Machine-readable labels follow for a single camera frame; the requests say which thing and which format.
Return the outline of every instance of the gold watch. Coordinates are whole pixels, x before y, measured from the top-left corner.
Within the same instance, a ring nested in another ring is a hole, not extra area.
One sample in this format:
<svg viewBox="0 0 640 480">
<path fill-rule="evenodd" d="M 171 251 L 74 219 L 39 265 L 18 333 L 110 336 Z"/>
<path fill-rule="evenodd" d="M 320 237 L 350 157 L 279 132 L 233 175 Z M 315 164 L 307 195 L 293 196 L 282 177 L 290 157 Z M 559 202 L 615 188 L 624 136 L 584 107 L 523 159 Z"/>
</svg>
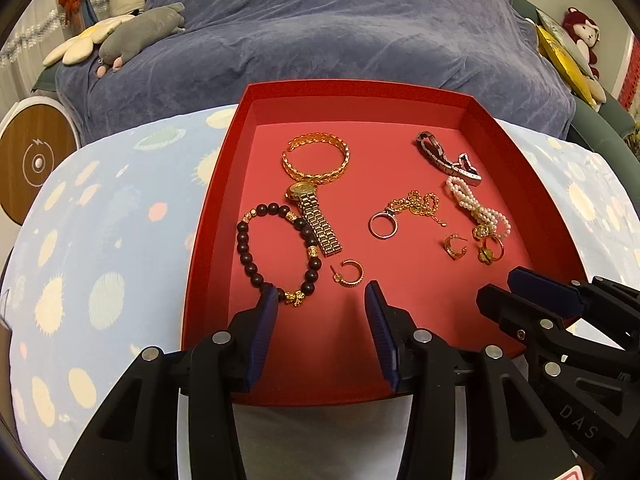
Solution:
<svg viewBox="0 0 640 480">
<path fill-rule="evenodd" d="M 322 254 L 324 256 L 332 256 L 339 253 L 342 250 L 342 246 L 338 238 L 335 237 L 329 222 L 322 216 L 316 190 L 318 190 L 318 186 L 312 182 L 297 182 L 289 187 L 285 196 L 296 203 L 302 218 L 313 229 Z"/>
</svg>

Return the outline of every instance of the round wooden device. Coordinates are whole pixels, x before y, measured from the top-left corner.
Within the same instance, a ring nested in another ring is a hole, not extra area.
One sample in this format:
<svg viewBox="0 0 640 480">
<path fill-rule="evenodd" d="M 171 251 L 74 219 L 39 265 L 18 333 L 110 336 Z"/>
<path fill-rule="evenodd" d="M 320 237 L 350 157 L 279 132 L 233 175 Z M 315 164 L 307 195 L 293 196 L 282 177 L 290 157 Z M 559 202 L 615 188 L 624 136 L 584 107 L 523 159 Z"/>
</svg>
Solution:
<svg viewBox="0 0 640 480">
<path fill-rule="evenodd" d="M 57 101 L 33 97 L 0 124 L 0 205 L 22 225 L 51 172 L 79 147 L 71 118 Z"/>
</svg>

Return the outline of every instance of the red box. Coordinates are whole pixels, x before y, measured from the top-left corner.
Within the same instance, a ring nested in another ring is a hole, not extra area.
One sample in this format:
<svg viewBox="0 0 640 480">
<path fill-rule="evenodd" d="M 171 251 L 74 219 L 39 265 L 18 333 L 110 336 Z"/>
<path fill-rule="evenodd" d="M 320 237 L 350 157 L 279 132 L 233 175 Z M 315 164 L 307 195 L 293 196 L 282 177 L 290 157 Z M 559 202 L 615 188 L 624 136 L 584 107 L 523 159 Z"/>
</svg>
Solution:
<svg viewBox="0 0 640 480">
<path fill-rule="evenodd" d="M 414 141 L 423 130 L 436 135 L 451 160 L 468 153 L 482 175 L 475 196 L 510 220 L 511 235 L 499 262 L 486 266 L 478 260 L 479 244 L 471 235 L 475 221 L 448 196 L 446 175 L 426 160 Z M 202 209 L 187 288 L 183 348 L 223 330 L 233 314 L 255 306 L 259 293 L 249 284 L 236 253 L 236 224 L 259 203 L 286 203 L 284 193 L 293 181 L 282 168 L 282 152 L 291 139 L 309 132 L 334 134 L 351 150 L 344 175 L 318 188 L 322 212 L 343 250 L 322 259 L 316 291 L 302 306 L 280 305 L 262 378 L 236 402 L 309 406 L 391 396 L 364 313 L 364 285 L 369 280 L 378 280 L 389 304 L 407 309 L 418 326 L 451 345 L 479 350 L 497 344 L 513 356 L 522 347 L 478 312 L 478 289 L 487 283 L 506 287 L 508 272 L 516 266 L 561 282 L 586 278 L 543 184 L 505 131 L 472 97 L 372 81 L 253 84 L 226 134 Z M 332 170 L 342 161 L 336 148 L 320 143 L 288 155 L 295 167 L 309 173 Z M 412 189 L 439 196 L 437 216 L 447 227 L 407 211 L 398 215 L 393 238 L 374 238 L 367 229 L 370 216 Z M 467 255 L 456 261 L 443 246 L 452 233 L 469 240 Z M 254 219 L 250 245 L 266 281 L 288 291 L 300 287 L 306 250 L 287 221 Z M 362 285 L 348 289 L 332 279 L 329 264 L 339 268 L 345 259 L 364 266 Z"/>
</svg>

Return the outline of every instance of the watch band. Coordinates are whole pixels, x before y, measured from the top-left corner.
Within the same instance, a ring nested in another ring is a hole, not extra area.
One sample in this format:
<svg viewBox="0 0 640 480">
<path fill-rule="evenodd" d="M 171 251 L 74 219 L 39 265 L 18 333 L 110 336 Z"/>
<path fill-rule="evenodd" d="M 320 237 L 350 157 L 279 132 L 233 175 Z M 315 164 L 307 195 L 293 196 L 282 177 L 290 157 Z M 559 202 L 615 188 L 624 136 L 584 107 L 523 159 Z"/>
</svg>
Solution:
<svg viewBox="0 0 640 480">
<path fill-rule="evenodd" d="M 298 202 L 300 214 L 308 222 L 318 239 L 320 250 L 324 256 L 332 256 L 342 250 L 342 246 L 335 237 L 334 230 L 322 216 L 318 205 L 318 197 L 314 193 L 305 193 Z"/>
</svg>

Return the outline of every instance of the wooden bead bracelet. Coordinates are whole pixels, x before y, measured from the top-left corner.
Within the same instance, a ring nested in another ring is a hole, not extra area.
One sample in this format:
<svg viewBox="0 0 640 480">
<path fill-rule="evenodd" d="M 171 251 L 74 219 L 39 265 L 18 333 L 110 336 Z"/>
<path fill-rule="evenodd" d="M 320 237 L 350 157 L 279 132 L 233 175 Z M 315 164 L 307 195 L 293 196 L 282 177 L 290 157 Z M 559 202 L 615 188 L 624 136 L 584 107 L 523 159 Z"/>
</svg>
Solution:
<svg viewBox="0 0 640 480">
<path fill-rule="evenodd" d="M 249 221 L 256 216 L 272 216 L 278 215 L 287 219 L 293 224 L 296 231 L 300 232 L 300 236 L 305 241 L 306 252 L 309 258 L 308 270 L 305 273 L 305 281 L 300 285 L 300 290 L 296 292 L 285 292 L 282 288 L 277 288 L 278 301 L 284 301 L 286 304 L 300 306 L 302 301 L 311 296 L 316 290 L 314 283 L 318 280 L 318 270 L 322 267 L 322 261 L 318 258 L 318 240 L 313 230 L 306 223 L 306 220 L 294 214 L 287 205 L 278 205 L 275 202 L 269 205 L 258 204 L 255 209 L 251 209 L 242 217 L 238 223 L 238 245 L 236 250 L 240 254 L 240 263 L 244 265 L 244 272 L 249 277 L 251 284 L 262 292 L 271 283 L 265 282 L 261 274 L 258 273 L 258 267 L 254 264 L 254 257 L 249 252 Z"/>
</svg>

